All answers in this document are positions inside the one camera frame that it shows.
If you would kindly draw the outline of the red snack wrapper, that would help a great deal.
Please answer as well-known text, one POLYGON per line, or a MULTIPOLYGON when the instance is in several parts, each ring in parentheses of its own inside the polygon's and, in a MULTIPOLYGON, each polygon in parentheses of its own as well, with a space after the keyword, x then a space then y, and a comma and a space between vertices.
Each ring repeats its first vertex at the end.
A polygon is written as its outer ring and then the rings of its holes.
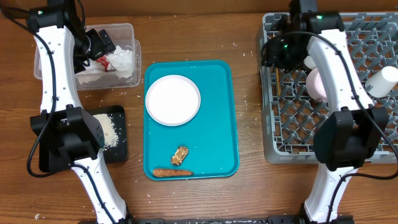
POLYGON ((105 72, 110 72, 113 69, 113 66, 105 55, 96 59, 96 63, 98 63, 105 72))

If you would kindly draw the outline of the pale green bowl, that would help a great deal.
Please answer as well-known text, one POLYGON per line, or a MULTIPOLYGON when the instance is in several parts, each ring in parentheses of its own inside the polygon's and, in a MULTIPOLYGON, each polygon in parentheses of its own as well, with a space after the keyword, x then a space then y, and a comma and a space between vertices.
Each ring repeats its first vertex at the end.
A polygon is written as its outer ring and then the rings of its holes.
POLYGON ((306 58, 304 59, 304 61, 303 61, 303 64, 304 64, 304 67, 307 69, 307 70, 313 70, 313 69, 315 69, 317 66, 316 66, 316 64, 315 64, 315 62, 314 62, 314 60, 312 59, 312 57, 311 56, 306 56, 306 58))

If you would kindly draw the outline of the silver foil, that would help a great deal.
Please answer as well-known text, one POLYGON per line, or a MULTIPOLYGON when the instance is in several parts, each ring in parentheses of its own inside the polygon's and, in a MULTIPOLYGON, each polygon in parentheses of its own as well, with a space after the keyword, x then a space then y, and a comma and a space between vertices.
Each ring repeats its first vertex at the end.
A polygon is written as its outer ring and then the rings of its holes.
POLYGON ((117 76, 128 78, 132 75, 133 52, 131 50, 123 50, 117 45, 116 50, 107 55, 106 58, 117 71, 117 76))

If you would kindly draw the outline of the white napkin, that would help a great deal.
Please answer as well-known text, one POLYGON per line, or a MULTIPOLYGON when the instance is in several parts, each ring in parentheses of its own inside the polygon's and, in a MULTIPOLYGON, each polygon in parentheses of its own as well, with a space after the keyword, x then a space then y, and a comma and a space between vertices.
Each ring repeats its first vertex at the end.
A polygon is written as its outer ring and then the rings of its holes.
POLYGON ((76 78, 82 85, 84 83, 95 82, 99 80, 105 74, 101 68, 91 68, 83 72, 77 73, 76 78))

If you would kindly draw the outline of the large white plate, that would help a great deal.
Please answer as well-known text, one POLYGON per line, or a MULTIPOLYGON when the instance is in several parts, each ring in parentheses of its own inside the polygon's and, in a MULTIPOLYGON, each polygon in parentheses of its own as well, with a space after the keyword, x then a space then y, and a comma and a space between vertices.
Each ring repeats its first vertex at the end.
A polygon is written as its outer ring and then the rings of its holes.
POLYGON ((191 79, 166 75, 157 79, 146 93, 145 105, 153 120, 164 126, 180 126, 195 117, 201 94, 191 79))

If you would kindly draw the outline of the white cup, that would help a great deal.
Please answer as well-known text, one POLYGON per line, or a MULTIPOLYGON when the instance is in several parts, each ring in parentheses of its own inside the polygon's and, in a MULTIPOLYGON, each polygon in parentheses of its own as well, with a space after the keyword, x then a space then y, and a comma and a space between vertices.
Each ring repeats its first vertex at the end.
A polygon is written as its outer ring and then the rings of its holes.
POLYGON ((386 66, 369 78, 365 87, 371 87, 368 93, 371 96, 382 98, 389 94, 389 92, 397 84, 398 71, 397 68, 386 66))

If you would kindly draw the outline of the golden fried food piece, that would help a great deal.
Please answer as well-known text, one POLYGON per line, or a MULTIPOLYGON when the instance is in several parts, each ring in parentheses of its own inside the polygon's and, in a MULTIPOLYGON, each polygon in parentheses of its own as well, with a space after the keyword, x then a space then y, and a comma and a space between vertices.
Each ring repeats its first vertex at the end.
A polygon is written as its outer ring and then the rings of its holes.
POLYGON ((175 154, 171 157, 170 163, 173 166, 180 166, 182 162, 185 160, 188 155, 189 150, 185 146, 179 146, 175 152, 175 154))

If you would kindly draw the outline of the brown fried stick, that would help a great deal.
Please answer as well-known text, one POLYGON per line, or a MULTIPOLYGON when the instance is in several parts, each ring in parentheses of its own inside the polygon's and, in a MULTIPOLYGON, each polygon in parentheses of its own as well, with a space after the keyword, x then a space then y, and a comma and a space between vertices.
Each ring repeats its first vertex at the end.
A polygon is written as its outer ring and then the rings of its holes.
POLYGON ((189 170, 179 170, 179 169, 154 169, 152 174, 155 177, 179 177, 179 176, 191 176, 193 172, 189 170))

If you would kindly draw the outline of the wooden chopstick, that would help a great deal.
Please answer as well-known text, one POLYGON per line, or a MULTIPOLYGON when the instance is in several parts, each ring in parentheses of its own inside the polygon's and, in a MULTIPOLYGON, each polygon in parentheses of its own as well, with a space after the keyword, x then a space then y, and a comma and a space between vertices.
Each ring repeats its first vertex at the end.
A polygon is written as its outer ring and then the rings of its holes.
POLYGON ((275 69, 275 80, 276 80, 276 88, 277 88, 277 96, 280 97, 280 78, 279 78, 279 69, 275 69))

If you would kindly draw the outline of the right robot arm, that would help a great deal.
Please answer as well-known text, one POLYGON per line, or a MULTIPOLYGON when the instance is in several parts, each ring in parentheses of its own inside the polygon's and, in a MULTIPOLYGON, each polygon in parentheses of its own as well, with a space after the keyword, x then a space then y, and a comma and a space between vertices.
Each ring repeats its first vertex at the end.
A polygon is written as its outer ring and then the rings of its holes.
POLYGON ((326 91, 329 115, 313 139, 318 171, 295 223, 353 223, 337 209, 352 177, 386 138, 387 109, 375 107, 348 51, 337 11, 321 12, 315 1, 296 0, 261 49, 261 63, 288 72, 311 57, 326 91))

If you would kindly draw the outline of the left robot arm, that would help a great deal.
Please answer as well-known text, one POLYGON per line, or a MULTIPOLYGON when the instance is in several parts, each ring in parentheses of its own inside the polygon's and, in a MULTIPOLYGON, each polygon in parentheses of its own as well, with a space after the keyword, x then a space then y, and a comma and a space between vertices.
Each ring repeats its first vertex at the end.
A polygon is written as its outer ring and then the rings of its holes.
POLYGON ((115 45, 105 30, 85 30, 74 1, 47 1, 29 10, 26 23, 42 71, 40 114, 30 118, 37 139, 28 155, 28 173, 44 178, 72 170, 93 204, 97 223, 133 223, 105 163, 101 123, 82 107, 75 81, 76 73, 115 45))

